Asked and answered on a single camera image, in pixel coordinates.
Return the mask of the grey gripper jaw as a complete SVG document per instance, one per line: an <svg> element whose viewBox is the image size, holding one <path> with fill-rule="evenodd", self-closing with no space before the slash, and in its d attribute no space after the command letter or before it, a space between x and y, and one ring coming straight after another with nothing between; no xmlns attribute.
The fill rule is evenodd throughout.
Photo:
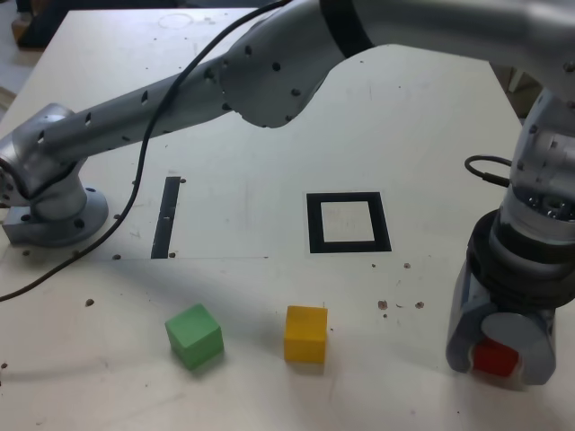
<svg viewBox="0 0 575 431"><path fill-rule="evenodd" d="M553 336L538 315L496 312L481 324L472 370L513 389L546 384L556 369Z"/></svg>
<svg viewBox="0 0 575 431"><path fill-rule="evenodd" d="M482 321L494 312L488 290L465 263L456 280L447 333L446 359L452 370L462 374L471 371L472 351L485 339Z"/></svg>

